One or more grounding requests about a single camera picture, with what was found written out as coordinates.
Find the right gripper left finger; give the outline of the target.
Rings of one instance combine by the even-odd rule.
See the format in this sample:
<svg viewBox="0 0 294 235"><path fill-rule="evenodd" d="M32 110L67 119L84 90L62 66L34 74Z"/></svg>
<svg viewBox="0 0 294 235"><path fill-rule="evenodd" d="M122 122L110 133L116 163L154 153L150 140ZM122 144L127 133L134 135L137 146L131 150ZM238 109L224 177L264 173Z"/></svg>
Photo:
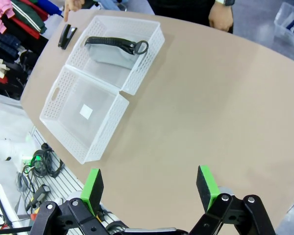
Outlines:
<svg viewBox="0 0 294 235"><path fill-rule="evenodd" d="M97 218L104 189L101 170L92 169L81 195L58 205L46 201L40 205L31 228L33 235L66 235L78 228L84 235L107 235L108 231Z"/></svg>

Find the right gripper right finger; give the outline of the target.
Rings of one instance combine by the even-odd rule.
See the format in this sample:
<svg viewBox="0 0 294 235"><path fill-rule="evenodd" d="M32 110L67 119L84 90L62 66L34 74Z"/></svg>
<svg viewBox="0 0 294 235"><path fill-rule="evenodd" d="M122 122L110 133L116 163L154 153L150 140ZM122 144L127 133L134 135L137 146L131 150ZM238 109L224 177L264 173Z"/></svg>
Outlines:
<svg viewBox="0 0 294 235"><path fill-rule="evenodd" d="M243 199L221 192L206 165L197 171L196 186L205 213L190 231L191 235L217 235L224 224L233 225L240 235L274 235L275 230L259 196Z"/></svg>

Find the person's right hand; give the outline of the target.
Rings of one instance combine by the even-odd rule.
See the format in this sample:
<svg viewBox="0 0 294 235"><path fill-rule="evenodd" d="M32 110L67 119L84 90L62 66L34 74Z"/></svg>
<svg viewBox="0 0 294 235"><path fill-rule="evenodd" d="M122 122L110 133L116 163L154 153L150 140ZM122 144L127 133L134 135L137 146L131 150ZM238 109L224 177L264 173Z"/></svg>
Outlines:
<svg viewBox="0 0 294 235"><path fill-rule="evenodd" d="M68 21L70 11L78 11L82 8L85 0L65 0L64 2L64 21Z"/></svg>

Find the person's left hand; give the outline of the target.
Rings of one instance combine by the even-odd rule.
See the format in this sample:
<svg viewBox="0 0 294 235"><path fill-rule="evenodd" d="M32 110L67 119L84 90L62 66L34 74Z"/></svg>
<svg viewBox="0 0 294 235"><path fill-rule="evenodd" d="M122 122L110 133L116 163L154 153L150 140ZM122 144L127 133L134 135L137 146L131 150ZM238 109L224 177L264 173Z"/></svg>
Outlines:
<svg viewBox="0 0 294 235"><path fill-rule="evenodd" d="M232 7L215 1L209 12L208 20L210 27L229 32L234 23Z"/></svg>

